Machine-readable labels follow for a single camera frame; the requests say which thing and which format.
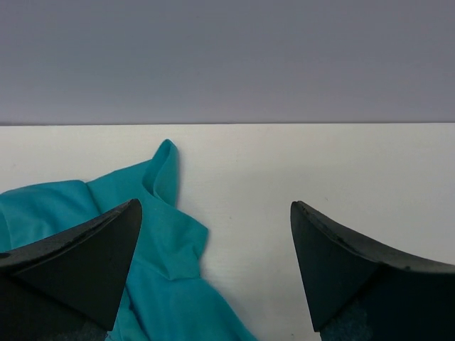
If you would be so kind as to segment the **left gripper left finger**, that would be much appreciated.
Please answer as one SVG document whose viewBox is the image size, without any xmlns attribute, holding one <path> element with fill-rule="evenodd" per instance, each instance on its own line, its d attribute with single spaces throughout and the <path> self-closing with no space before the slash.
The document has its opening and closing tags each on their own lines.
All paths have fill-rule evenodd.
<svg viewBox="0 0 455 341">
<path fill-rule="evenodd" d="M 1 253 L 2 340 L 105 340 L 141 229 L 138 199 Z"/>
</svg>

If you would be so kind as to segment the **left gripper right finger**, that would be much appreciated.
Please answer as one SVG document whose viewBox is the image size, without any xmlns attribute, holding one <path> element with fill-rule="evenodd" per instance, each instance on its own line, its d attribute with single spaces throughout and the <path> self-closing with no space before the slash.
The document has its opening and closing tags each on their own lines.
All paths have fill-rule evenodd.
<svg viewBox="0 0 455 341">
<path fill-rule="evenodd" d="M 453 340 L 454 266 L 389 247 L 305 202 L 291 233 L 322 340 Z"/>
</svg>

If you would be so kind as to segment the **teal t shirt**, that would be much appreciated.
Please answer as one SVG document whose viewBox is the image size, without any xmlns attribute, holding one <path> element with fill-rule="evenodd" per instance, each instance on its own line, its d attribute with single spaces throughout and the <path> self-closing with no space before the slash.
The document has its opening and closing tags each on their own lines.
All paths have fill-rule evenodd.
<svg viewBox="0 0 455 341">
<path fill-rule="evenodd" d="M 142 224 L 108 340 L 252 340 L 225 299 L 200 274 L 208 229 L 176 207 L 178 149 L 89 182 L 29 185 L 1 195 L 6 251 L 81 224 L 131 199 Z"/>
</svg>

